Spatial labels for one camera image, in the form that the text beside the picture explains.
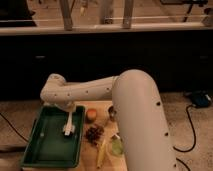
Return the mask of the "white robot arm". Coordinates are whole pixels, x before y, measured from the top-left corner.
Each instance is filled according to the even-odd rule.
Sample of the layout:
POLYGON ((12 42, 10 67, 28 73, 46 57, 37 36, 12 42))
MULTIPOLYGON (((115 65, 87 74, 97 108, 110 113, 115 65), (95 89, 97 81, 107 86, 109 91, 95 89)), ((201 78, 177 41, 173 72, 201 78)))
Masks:
POLYGON ((118 76, 76 84, 52 74, 40 98, 61 109, 74 101, 110 100, 127 170, 179 171, 159 90, 146 72, 130 69, 118 76))

